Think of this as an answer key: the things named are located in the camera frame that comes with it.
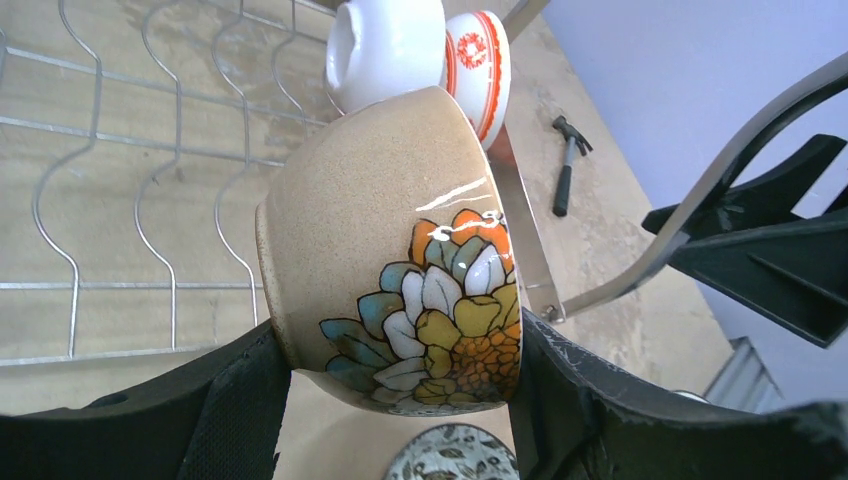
orange stripe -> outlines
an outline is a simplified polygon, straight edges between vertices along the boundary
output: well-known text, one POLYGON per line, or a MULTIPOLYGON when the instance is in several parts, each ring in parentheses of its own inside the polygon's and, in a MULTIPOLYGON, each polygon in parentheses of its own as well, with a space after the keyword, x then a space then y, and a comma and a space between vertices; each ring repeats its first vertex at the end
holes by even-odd
POLYGON ((494 24, 492 24, 492 19, 489 18, 488 15, 477 12, 474 14, 480 23, 483 24, 483 27, 486 29, 488 33, 487 37, 489 39, 489 51, 492 52, 493 58, 493 68, 494 75, 492 79, 492 83, 489 87, 489 93, 486 96, 486 108, 483 110, 483 122, 482 122, 482 130, 478 135, 480 140, 486 138, 489 130, 492 129, 492 124, 495 123, 495 112, 498 109, 498 97, 501 92, 501 48, 500 41, 498 40, 498 33, 495 30, 494 24))
POLYGON ((445 90, 447 90, 450 96, 453 97, 454 94, 456 94, 456 48, 453 45, 453 37, 450 32, 446 33, 447 40, 445 41, 445 60, 448 71, 445 90))

blue flower petal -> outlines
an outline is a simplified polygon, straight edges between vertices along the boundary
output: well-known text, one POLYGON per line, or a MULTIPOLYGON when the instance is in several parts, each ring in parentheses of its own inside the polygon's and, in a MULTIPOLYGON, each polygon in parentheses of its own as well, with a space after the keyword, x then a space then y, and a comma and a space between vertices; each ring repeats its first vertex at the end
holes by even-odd
POLYGON ((321 331, 339 353, 362 365, 385 368, 398 361, 387 343, 374 339, 362 323, 347 318, 331 318, 320 323, 321 331))
POLYGON ((438 240, 431 240, 427 245, 427 249, 424 250, 424 258, 430 265, 436 265, 444 270, 449 270, 453 264, 453 257, 456 255, 457 250, 459 250, 459 245, 451 241, 440 242, 438 240))
POLYGON ((421 272, 421 268, 409 262, 390 263, 383 268, 380 273, 380 289, 384 292, 401 292, 403 277, 409 271, 421 272))
POLYGON ((359 298, 359 318, 365 325, 365 330, 380 340, 385 340, 383 321, 386 317, 403 310, 403 297, 397 293, 372 293, 359 298))
POLYGON ((360 365, 342 355, 331 358, 327 362, 326 370, 342 385, 357 392, 370 394, 379 387, 377 381, 374 380, 374 374, 377 373, 376 368, 360 365))
POLYGON ((465 275, 468 273, 468 269, 471 268, 474 260, 477 260, 484 248, 486 248, 486 242, 477 236, 469 238, 459 247, 459 251, 453 257, 450 270, 451 275, 460 285, 465 285, 465 275))

bowl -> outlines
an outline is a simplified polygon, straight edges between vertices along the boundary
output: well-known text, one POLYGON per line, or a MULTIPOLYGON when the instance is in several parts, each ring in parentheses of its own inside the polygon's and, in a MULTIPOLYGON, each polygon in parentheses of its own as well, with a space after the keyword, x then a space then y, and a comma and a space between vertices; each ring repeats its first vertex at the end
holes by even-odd
POLYGON ((378 412, 501 405, 521 352, 502 212, 485 153, 443 89, 331 122, 289 157, 256 212, 289 364, 378 412))
POLYGON ((512 71, 509 40, 489 11, 463 13, 446 24, 445 65, 440 86, 462 107, 488 150, 503 126, 512 71))
POLYGON ((344 113, 438 85, 445 61, 441 0, 352 0, 327 38, 327 93, 344 113))

hammer head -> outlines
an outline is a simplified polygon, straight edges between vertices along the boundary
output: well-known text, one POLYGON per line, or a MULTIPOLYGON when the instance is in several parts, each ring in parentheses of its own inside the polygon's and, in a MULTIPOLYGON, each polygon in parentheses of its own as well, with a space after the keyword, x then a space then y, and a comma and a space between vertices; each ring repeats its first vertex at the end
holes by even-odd
POLYGON ((574 125, 568 123, 564 116, 560 115, 556 119, 554 119, 553 127, 558 130, 563 137, 565 137, 565 142, 568 143, 570 138, 574 138, 577 143, 577 148, 580 149, 580 154, 585 156, 588 152, 592 151, 592 145, 586 140, 586 138, 574 127, 574 125))

beige table surface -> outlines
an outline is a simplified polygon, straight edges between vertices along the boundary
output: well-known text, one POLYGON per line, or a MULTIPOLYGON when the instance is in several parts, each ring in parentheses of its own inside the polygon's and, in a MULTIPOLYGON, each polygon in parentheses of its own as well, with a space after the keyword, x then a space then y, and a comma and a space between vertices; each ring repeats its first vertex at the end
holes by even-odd
MULTIPOLYGON (((166 87, 174 83, 150 57, 139 33, 148 0, 67 0, 71 26, 99 55, 104 71, 166 87)), ((489 8, 503 15, 512 2, 445 2, 449 14, 489 8)), ((251 12, 288 21, 285 2, 251 0, 251 12)), ((236 4, 230 2, 231 8, 236 4)), ((326 36, 331 19, 298 10, 300 28, 326 36)), ((150 21, 152 49, 180 77, 184 91, 229 99, 218 105, 183 102, 183 153, 179 168, 157 177, 141 207, 149 241, 174 266, 180 282, 247 282, 247 271, 218 238, 213 204, 243 163, 240 98, 215 67, 211 43, 234 17, 209 4, 180 1, 150 21), (206 151, 220 153, 216 158, 206 151)), ((68 34, 55 0, 0 0, 0 28, 8 46, 74 62, 95 63, 68 34)), ((295 113, 271 75, 274 48, 287 38, 274 26, 245 20, 221 36, 219 63, 252 105, 295 113)), ((560 300, 621 272, 645 249, 639 228, 650 205, 592 101, 537 19, 512 45, 513 85, 506 124, 536 212, 560 300), (569 217, 550 214, 563 142, 550 129, 565 113, 595 146, 575 167, 569 217)), ((278 71, 311 118, 335 118, 321 92, 324 47, 298 38, 285 47, 278 71)), ((41 125, 89 127, 94 81, 89 73, 8 55, 0 81, 0 117, 41 125)), ((88 282, 167 282, 168 271, 142 243, 133 223, 139 184, 173 153, 115 137, 173 144, 175 96, 107 78, 99 132, 107 135, 61 168, 41 200, 45 228, 76 259, 88 282)), ((251 155, 284 161, 304 133, 319 128, 277 115, 250 114, 251 155)), ((86 138, 0 123, 0 282, 69 282, 68 264, 41 238, 31 199, 39 177, 86 138)), ((254 206, 278 167, 253 165, 221 203, 221 227, 233 250, 258 278, 253 244, 254 206)), ((258 319, 267 316, 258 292, 258 319)), ((64 355, 70 293, 0 290, 0 358, 64 355)), ((167 348, 169 292, 84 290, 78 312, 77 353, 167 348)), ((180 291, 178 345, 223 343, 253 325, 246 290, 180 291)), ((730 348, 693 282, 667 270, 609 305, 558 329, 584 347, 667 388, 701 391, 730 348)), ((144 381, 196 354, 176 354, 0 368, 0 411, 25 413, 80 407, 98 396, 144 381)), ((377 479, 402 445, 425 427, 448 419, 407 419, 367 413, 330 397, 295 374, 280 437, 280 479, 377 479)), ((489 429, 512 445, 506 409, 450 420, 489 429)))

